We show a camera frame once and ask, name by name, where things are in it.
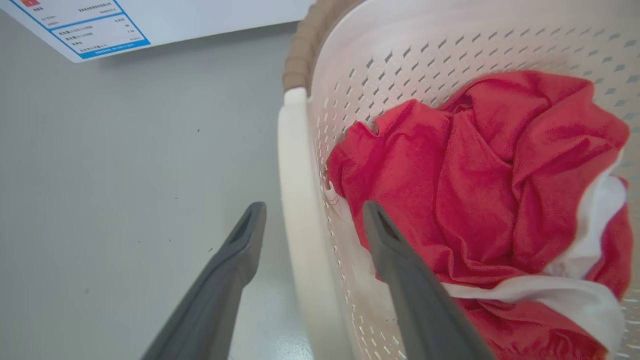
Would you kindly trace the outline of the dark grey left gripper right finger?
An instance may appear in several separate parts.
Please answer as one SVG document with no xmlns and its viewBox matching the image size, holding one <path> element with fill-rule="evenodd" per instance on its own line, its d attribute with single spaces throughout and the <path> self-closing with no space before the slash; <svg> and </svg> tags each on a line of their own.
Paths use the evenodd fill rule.
<svg viewBox="0 0 640 360">
<path fill-rule="evenodd" d="M 409 360 L 493 360 L 494 354 L 377 202 L 363 223 L 378 276 L 388 285 Z"/>
</svg>

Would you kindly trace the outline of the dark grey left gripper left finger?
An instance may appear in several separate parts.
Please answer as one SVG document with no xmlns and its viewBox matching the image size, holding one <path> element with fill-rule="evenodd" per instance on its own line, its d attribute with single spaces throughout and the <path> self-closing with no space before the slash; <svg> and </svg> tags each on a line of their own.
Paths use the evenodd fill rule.
<svg viewBox="0 0 640 360">
<path fill-rule="evenodd" d="M 258 272 L 267 206 L 252 203 L 144 354 L 145 360 L 226 360 L 244 288 Z"/>
</svg>

